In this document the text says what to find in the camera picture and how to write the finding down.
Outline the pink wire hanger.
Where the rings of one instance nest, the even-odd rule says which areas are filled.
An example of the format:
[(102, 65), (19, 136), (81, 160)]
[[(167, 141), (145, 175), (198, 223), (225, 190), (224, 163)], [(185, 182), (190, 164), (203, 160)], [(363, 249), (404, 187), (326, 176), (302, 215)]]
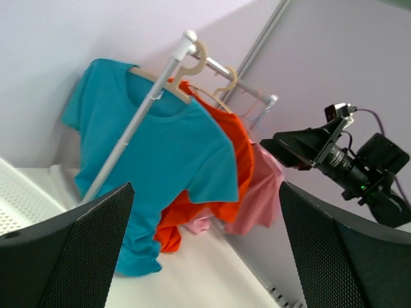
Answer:
[(250, 112), (254, 109), (254, 107), (261, 101), (260, 91), (257, 90), (256, 94), (257, 94), (257, 97), (256, 97), (255, 101), (253, 102), (253, 104), (251, 104), (251, 106), (246, 110), (245, 113), (239, 115), (240, 118), (245, 119), (250, 114)]

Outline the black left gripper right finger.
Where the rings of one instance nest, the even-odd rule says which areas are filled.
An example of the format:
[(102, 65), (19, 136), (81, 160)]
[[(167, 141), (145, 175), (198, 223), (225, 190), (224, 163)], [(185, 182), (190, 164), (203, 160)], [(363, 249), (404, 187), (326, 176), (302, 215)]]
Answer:
[(369, 221), (289, 182), (281, 210), (306, 305), (410, 307), (410, 233)]

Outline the teal t shirt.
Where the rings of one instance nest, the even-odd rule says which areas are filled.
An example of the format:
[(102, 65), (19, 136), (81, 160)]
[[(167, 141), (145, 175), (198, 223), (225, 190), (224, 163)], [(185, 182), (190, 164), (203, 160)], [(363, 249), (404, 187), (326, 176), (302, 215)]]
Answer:
[[(62, 115), (80, 135), (80, 170), (75, 183), (85, 194), (136, 113), (152, 82), (130, 73), (130, 64), (91, 62)], [(161, 212), (182, 192), (192, 203), (228, 171), (229, 138), (197, 101), (189, 105), (167, 91), (159, 94), (100, 189), (105, 194), (130, 182), (135, 196), (116, 271), (140, 277), (160, 271), (153, 238)]]

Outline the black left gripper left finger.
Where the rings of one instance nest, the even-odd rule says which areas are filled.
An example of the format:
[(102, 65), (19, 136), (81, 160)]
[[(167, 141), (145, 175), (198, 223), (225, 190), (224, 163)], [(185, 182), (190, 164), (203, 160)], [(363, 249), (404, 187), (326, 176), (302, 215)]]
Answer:
[(1, 236), (1, 307), (104, 307), (134, 200), (130, 183)]

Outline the light pink t shirt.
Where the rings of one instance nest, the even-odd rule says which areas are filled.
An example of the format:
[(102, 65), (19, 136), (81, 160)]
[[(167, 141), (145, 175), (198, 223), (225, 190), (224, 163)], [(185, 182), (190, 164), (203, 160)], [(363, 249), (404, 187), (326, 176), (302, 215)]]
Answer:
[(207, 201), (184, 211), (182, 224), (195, 234), (209, 228), (214, 216), (225, 222), (229, 234), (244, 235), (256, 225), (269, 227), (279, 208), (279, 187), (284, 179), (277, 161), (257, 144), (234, 145), (236, 165), (218, 168), (219, 179), (201, 193)]

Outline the beige wooden hanger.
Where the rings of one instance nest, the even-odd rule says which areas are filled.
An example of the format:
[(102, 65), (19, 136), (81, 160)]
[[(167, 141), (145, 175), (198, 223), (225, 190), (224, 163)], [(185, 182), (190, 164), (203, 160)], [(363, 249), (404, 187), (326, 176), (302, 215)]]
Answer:
[(229, 92), (237, 85), (237, 82), (238, 82), (237, 71), (233, 69), (232, 67), (225, 67), (225, 68), (229, 72), (229, 77), (232, 77), (232, 81), (226, 87), (218, 87), (212, 94), (195, 85), (190, 85), (189, 88), (198, 96), (200, 95), (200, 93), (206, 95), (207, 97), (212, 99), (215, 103), (217, 103), (219, 107), (222, 107), (226, 112), (228, 112), (229, 114), (232, 114), (233, 111), (217, 96), (219, 92), (223, 92), (223, 93)]
[(147, 101), (149, 103), (152, 103), (159, 97), (160, 92), (162, 90), (165, 90), (173, 96), (175, 96), (176, 98), (178, 98), (183, 103), (187, 105), (190, 104), (191, 98), (180, 89), (180, 81), (184, 76), (194, 76), (199, 74), (206, 66), (207, 62), (207, 51), (200, 41), (197, 41), (190, 47), (188, 47), (187, 53), (184, 54), (182, 57), (184, 58), (188, 53), (192, 51), (198, 51), (200, 53), (200, 59), (198, 60), (198, 63), (196, 64), (196, 66), (193, 67), (185, 67), (183, 65), (180, 66), (176, 75), (173, 77), (173, 81), (171, 83), (168, 80), (171, 74), (174, 72), (174, 70), (179, 66), (181, 62), (181, 60), (178, 60), (176, 56), (172, 56), (169, 59), (168, 63), (166, 64), (166, 67), (158, 76), (153, 75), (152, 73), (149, 73), (148, 71), (140, 69), (136, 66), (128, 70), (130, 73), (142, 77), (153, 83), (152, 88), (146, 95), (143, 103), (146, 103)]

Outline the orange t shirt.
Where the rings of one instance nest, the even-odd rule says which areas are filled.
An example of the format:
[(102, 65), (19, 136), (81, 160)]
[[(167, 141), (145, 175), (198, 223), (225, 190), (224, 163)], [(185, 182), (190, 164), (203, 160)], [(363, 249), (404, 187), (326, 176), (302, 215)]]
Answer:
[(237, 176), (235, 188), (238, 201), (195, 204), (189, 199), (187, 191), (181, 192), (162, 211), (161, 221), (154, 236), (154, 239), (160, 243), (163, 253), (173, 253), (180, 248), (182, 238), (178, 227), (181, 225), (186, 226), (194, 234), (199, 234), (209, 228), (208, 219), (211, 216), (226, 223), (234, 222), (251, 182), (255, 165), (252, 145), (240, 118), (231, 112), (224, 112), (208, 105), (197, 94), (195, 86), (188, 81), (181, 81), (179, 87), (186, 94), (193, 96), (210, 113), (229, 138), (229, 160), (234, 163), (233, 171)]

